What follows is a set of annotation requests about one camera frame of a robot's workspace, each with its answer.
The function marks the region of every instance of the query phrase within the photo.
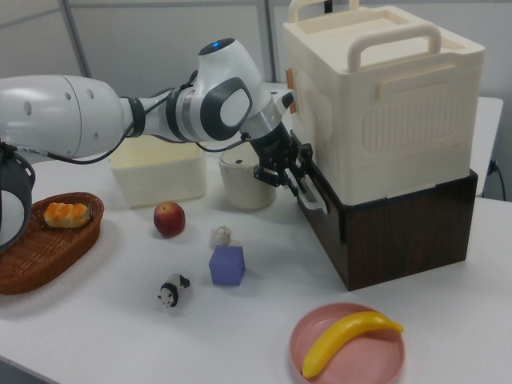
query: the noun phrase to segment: wicker basket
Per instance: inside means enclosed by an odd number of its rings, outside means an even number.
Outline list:
[[[90,220],[80,228],[51,228],[44,211],[51,202],[82,203]],[[22,294],[51,282],[80,259],[98,240],[103,202],[93,194],[75,192],[52,196],[32,206],[23,236],[0,252],[0,294]]]

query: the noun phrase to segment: pink plate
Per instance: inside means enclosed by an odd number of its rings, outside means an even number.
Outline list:
[[[364,310],[373,309],[351,303],[330,304],[309,312],[297,323],[290,336],[290,356],[301,382],[391,384],[397,379],[406,352],[402,334],[393,330],[362,334],[345,344],[318,376],[308,381],[301,375],[302,361],[320,334],[340,318]]]

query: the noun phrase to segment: white plastic container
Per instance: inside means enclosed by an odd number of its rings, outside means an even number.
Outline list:
[[[406,194],[470,172],[484,48],[394,6],[284,24],[293,131],[343,204]]]
[[[151,136],[127,138],[110,156],[110,168],[132,208],[199,198],[206,192],[206,160],[193,143]]]
[[[222,153],[218,160],[228,201],[242,210],[268,206],[275,197],[275,188],[254,178],[259,159],[248,142]]]

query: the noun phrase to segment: white cup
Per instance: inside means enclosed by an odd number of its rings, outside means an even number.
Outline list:
[[[268,206],[275,197],[275,187],[254,178],[259,159],[248,142],[222,153],[218,161],[229,202],[243,210]]]

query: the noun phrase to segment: yellow banana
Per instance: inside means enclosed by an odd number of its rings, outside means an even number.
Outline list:
[[[372,330],[396,330],[403,327],[383,314],[372,310],[349,314],[327,328],[314,342],[302,363],[302,376],[313,378],[349,340]]]

